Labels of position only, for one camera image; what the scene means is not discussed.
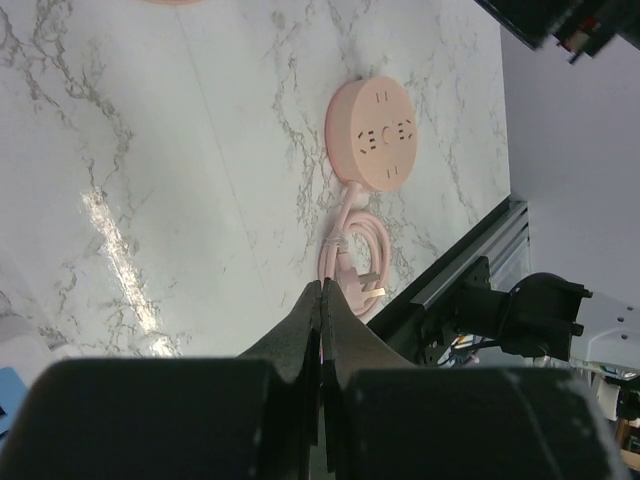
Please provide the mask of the pink round disc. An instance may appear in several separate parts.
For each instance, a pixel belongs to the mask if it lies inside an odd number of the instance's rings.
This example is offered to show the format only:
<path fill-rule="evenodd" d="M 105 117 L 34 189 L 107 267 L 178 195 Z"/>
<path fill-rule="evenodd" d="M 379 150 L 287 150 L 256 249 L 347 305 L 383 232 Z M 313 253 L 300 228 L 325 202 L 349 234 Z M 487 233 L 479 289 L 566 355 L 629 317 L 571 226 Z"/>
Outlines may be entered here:
<path fill-rule="evenodd" d="M 386 76 L 351 81 L 331 98 L 325 143 L 343 184 L 390 192 L 409 177 L 417 156 L 417 122 L 408 93 Z"/>

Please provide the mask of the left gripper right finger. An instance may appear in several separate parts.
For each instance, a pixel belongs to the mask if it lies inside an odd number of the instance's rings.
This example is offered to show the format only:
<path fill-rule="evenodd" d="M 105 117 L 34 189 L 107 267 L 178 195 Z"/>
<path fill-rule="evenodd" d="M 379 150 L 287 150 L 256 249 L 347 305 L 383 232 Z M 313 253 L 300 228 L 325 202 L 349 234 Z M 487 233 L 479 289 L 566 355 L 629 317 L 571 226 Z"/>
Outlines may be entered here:
<path fill-rule="evenodd" d="M 621 479 L 586 384 L 566 369 L 425 368 L 322 287 L 327 467 L 339 479 Z"/>

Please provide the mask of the green cube plug adapter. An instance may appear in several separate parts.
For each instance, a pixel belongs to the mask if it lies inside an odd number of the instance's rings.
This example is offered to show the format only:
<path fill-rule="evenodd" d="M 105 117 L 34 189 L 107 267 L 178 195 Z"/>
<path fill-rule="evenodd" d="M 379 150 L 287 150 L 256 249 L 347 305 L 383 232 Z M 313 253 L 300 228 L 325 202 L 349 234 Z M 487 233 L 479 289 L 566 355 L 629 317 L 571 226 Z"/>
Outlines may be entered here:
<path fill-rule="evenodd" d="M 163 6 L 171 6 L 171 7 L 181 7 L 192 5 L 196 3 L 202 2 L 202 0 L 145 0 L 148 3 L 163 5 Z"/>

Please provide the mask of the white power strip coloured sockets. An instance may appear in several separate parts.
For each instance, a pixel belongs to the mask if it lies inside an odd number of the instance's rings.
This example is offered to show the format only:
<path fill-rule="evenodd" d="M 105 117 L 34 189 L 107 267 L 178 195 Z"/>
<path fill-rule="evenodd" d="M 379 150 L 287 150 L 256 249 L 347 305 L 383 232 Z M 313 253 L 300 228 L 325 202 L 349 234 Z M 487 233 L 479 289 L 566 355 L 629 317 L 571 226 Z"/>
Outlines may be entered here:
<path fill-rule="evenodd" d="M 28 320 L 10 311 L 1 313 L 1 444 L 28 390 L 51 360 L 49 348 Z"/>

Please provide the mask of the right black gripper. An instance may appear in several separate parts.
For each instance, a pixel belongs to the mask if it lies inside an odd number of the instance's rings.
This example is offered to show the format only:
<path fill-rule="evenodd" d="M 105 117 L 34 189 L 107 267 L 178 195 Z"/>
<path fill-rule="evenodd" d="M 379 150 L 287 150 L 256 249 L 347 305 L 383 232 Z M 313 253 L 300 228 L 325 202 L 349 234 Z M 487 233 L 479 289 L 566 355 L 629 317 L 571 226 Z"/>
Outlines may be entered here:
<path fill-rule="evenodd" d="M 570 63 L 595 57 L 616 38 L 639 46 L 637 0 L 477 0 L 476 4 L 532 50 L 553 38 L 568 52 Z"/>

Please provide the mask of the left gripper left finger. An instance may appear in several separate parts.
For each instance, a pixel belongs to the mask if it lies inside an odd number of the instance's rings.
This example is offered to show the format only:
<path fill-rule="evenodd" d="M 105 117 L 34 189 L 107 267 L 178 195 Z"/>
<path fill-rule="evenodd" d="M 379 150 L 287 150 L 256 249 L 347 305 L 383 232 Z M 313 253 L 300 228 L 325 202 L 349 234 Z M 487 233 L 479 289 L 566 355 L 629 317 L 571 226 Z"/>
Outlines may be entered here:
<path fill-rule="evenodd" d="M 9 433 L 13 479 L 305 479 L 318 439 L 321 285 L 234 358 L 48 368 Z"/>

